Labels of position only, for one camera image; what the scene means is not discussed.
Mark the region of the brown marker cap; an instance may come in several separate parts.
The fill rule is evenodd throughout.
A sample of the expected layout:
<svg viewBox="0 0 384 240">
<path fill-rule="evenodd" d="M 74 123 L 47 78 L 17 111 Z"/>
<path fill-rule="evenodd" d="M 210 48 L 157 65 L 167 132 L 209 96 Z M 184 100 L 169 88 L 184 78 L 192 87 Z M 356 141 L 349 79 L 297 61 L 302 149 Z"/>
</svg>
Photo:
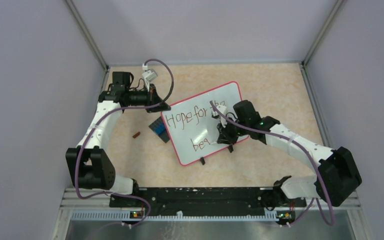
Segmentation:
<svg viewBox="0 0 384 240">
<path fill-rule="evenodd" d="M 141 132 L 140 131 L 138 131 L 137 133 L 135 133 L 133 136 L 132 136 L 132 138 L 137 138 L 139 135 L 141 134 Z"/>
</svg>

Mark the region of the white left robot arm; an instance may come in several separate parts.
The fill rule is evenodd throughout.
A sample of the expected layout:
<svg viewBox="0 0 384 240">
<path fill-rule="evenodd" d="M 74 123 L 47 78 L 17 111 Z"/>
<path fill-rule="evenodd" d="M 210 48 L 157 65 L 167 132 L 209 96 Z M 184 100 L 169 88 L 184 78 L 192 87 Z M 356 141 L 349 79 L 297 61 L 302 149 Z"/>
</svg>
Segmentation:
<svg viewBox="0 0 384 240">
<path fill-rule="evenodd" d="M 129 207 L 140 202 L 132 178 L 120 176 L 106 149 L 118 119 L 126 109 L 145 109 L 148 113 L 168 111 L 170 106 L 159 97 L 151 82 L 158 76 L 154 69 L 142 73 L 144 87 L 132 87 L 133 74 L 115 71 L 112 83 L 98 97 L 96 112 L 86 134 L 76 147 L 68 148 L 65 159 L 73 185 L 78 189 L 104 190 L 121 194 Z"/>
</svg>

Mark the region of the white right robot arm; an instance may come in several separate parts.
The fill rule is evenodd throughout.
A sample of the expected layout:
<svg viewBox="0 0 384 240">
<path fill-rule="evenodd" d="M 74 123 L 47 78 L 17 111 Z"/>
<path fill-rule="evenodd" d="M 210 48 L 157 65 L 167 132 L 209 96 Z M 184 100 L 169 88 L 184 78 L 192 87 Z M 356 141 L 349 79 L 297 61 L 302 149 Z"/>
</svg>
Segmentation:
<svg viewBox="0 0 384 240">
<path fill-rule="evenodd" d="M 262 117 L 248 100 L 233 106 L 235 117 L 228 117 L 227 107 L 211 103 L 212 118 L 218 119 L 218 144 L 234 145 L 248 136 L 277 148 L 300 161 L 313 175 L 286 176 L 274 183 L 273 200 L 287 206 L 293 199 L 316 198 L 339 207 L 361 184 L 362 178 L 350 150 L 323 146 L 291 131 L 279 120 Z"/>
</svg>

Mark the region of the pink framed whiteboard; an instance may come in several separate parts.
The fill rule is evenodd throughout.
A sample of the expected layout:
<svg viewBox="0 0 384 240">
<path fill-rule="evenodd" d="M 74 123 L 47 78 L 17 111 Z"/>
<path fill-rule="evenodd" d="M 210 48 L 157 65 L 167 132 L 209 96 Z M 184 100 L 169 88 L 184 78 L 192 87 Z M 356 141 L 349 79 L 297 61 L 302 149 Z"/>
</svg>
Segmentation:
<svg viewBox="0 0 384 240">
<path fill-rule="evenodd" d="M 229 113 L 233 113 L 233 105 L 241 100 L 239 84 L 230 81 L 176 102 L 170 106 L 171 110 L 161 112 L 180 165 L 190 165 L 229 147 L 227 144 L 209 144 L 216 142 L 220 123 L 212 118 L 210 102 L 215 106 L 224 105 Z"/>
</svg>

